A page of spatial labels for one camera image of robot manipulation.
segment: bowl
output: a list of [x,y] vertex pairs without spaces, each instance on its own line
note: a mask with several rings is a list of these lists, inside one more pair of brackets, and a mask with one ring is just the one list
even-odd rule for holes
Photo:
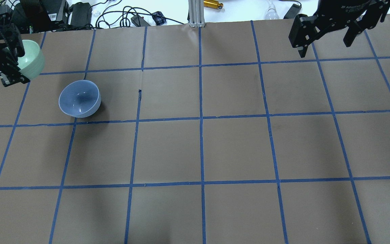
[[31,40],[22,40],[25,55],[17,58],[20,72],[32,80],[40,75],[45,67],[45,57],[40,46]]
[[61,91],[58,105],[63,113],[75,118],[91,116],[102,99],[99,88],[89,80],[77,80]]

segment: light green bowl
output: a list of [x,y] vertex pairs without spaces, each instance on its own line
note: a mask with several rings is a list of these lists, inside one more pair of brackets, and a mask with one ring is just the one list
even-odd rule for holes
[[25,55],[19,57],[17,62],[20,72],[28,79],[32,80],[40,75],[45,67],[45,57],[40,46],[31,40],[22,40]]

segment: blue bowl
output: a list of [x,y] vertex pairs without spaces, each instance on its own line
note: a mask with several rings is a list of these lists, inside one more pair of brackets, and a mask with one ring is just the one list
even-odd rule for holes
[[85,118],[99,109],[102,99],[99,88],[89,80],[78,80],[61,91],[58,105],[63,113]]

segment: gold cylinder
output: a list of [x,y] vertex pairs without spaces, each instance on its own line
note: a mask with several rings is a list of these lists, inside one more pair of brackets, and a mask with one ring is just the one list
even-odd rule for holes
[[219,3],[215,0],[204,0],[204,7],[212,8],[212,9],[222,9],[223,3]]

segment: white label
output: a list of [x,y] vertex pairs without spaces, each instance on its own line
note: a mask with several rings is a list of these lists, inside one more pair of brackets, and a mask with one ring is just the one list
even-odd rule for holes
[[49,14],[49,18],[51,19],[51,21],[55,21],[57,20],[57,14]]

